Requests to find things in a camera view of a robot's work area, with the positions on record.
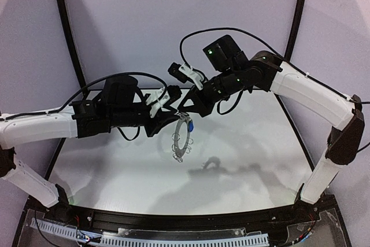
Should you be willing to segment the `perforated metal key ring disc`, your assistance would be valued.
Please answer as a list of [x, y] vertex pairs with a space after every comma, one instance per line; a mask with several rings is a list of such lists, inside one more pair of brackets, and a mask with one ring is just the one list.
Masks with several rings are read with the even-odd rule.
[[176, 123], [174, 133], [172, 134], [172, 155], [179, 162], [183, 162], [183, 156], [191, 152], [191, 145], [194, 140], [191, 137], [191, 132], [188, 130], [188, 122], [193, 120], [188, 114], [182, 114]]

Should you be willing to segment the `blue key tag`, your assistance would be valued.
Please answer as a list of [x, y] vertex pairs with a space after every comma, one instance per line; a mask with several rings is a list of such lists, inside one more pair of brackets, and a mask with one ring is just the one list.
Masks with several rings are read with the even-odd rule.
[[194, 124], [192, 121], [188, 122], [188, 130], [189, 132], [192, 132], [194, 130]]

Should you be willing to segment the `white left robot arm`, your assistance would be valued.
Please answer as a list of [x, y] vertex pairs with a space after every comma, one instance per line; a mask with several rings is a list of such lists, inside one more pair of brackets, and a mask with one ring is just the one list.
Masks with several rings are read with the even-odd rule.
[[83, 90], [104, 83], [93, 99], [76, 101], [73, 95], [60, 108], [1, 116], [1, 179], [17, 186], [44, 207], [67, 208], [65, 190], [37, 174], [16, 158], [15, 147], [56, 138], [87, 138], [110, 133], [112, 129], [136, 127], [152, 137], [167, 124], [179, 119], [171, 104], [181, 95], [179, 86], [143, 94], [139, 73], [118, 73], [95, 80]]

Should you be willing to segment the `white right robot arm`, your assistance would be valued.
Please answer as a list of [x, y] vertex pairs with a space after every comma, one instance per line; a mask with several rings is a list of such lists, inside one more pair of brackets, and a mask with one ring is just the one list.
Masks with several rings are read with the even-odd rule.
[[230, 35], [209, 44], [203, 52], [219, 72], [217, 76], [207, 79], [188, 62], [173, 64], [168, 71], [183, 83], [193, 83], [180, 111], [205, 117], [219, 101], [256, 87], [292, 99], [332, 125], [326, 150], [297, 194], [299, 200], [315, 204], [338, 172], [356, 158], [365, 128], [360, 98], [328, 89], [269, 51], [247, 58]]

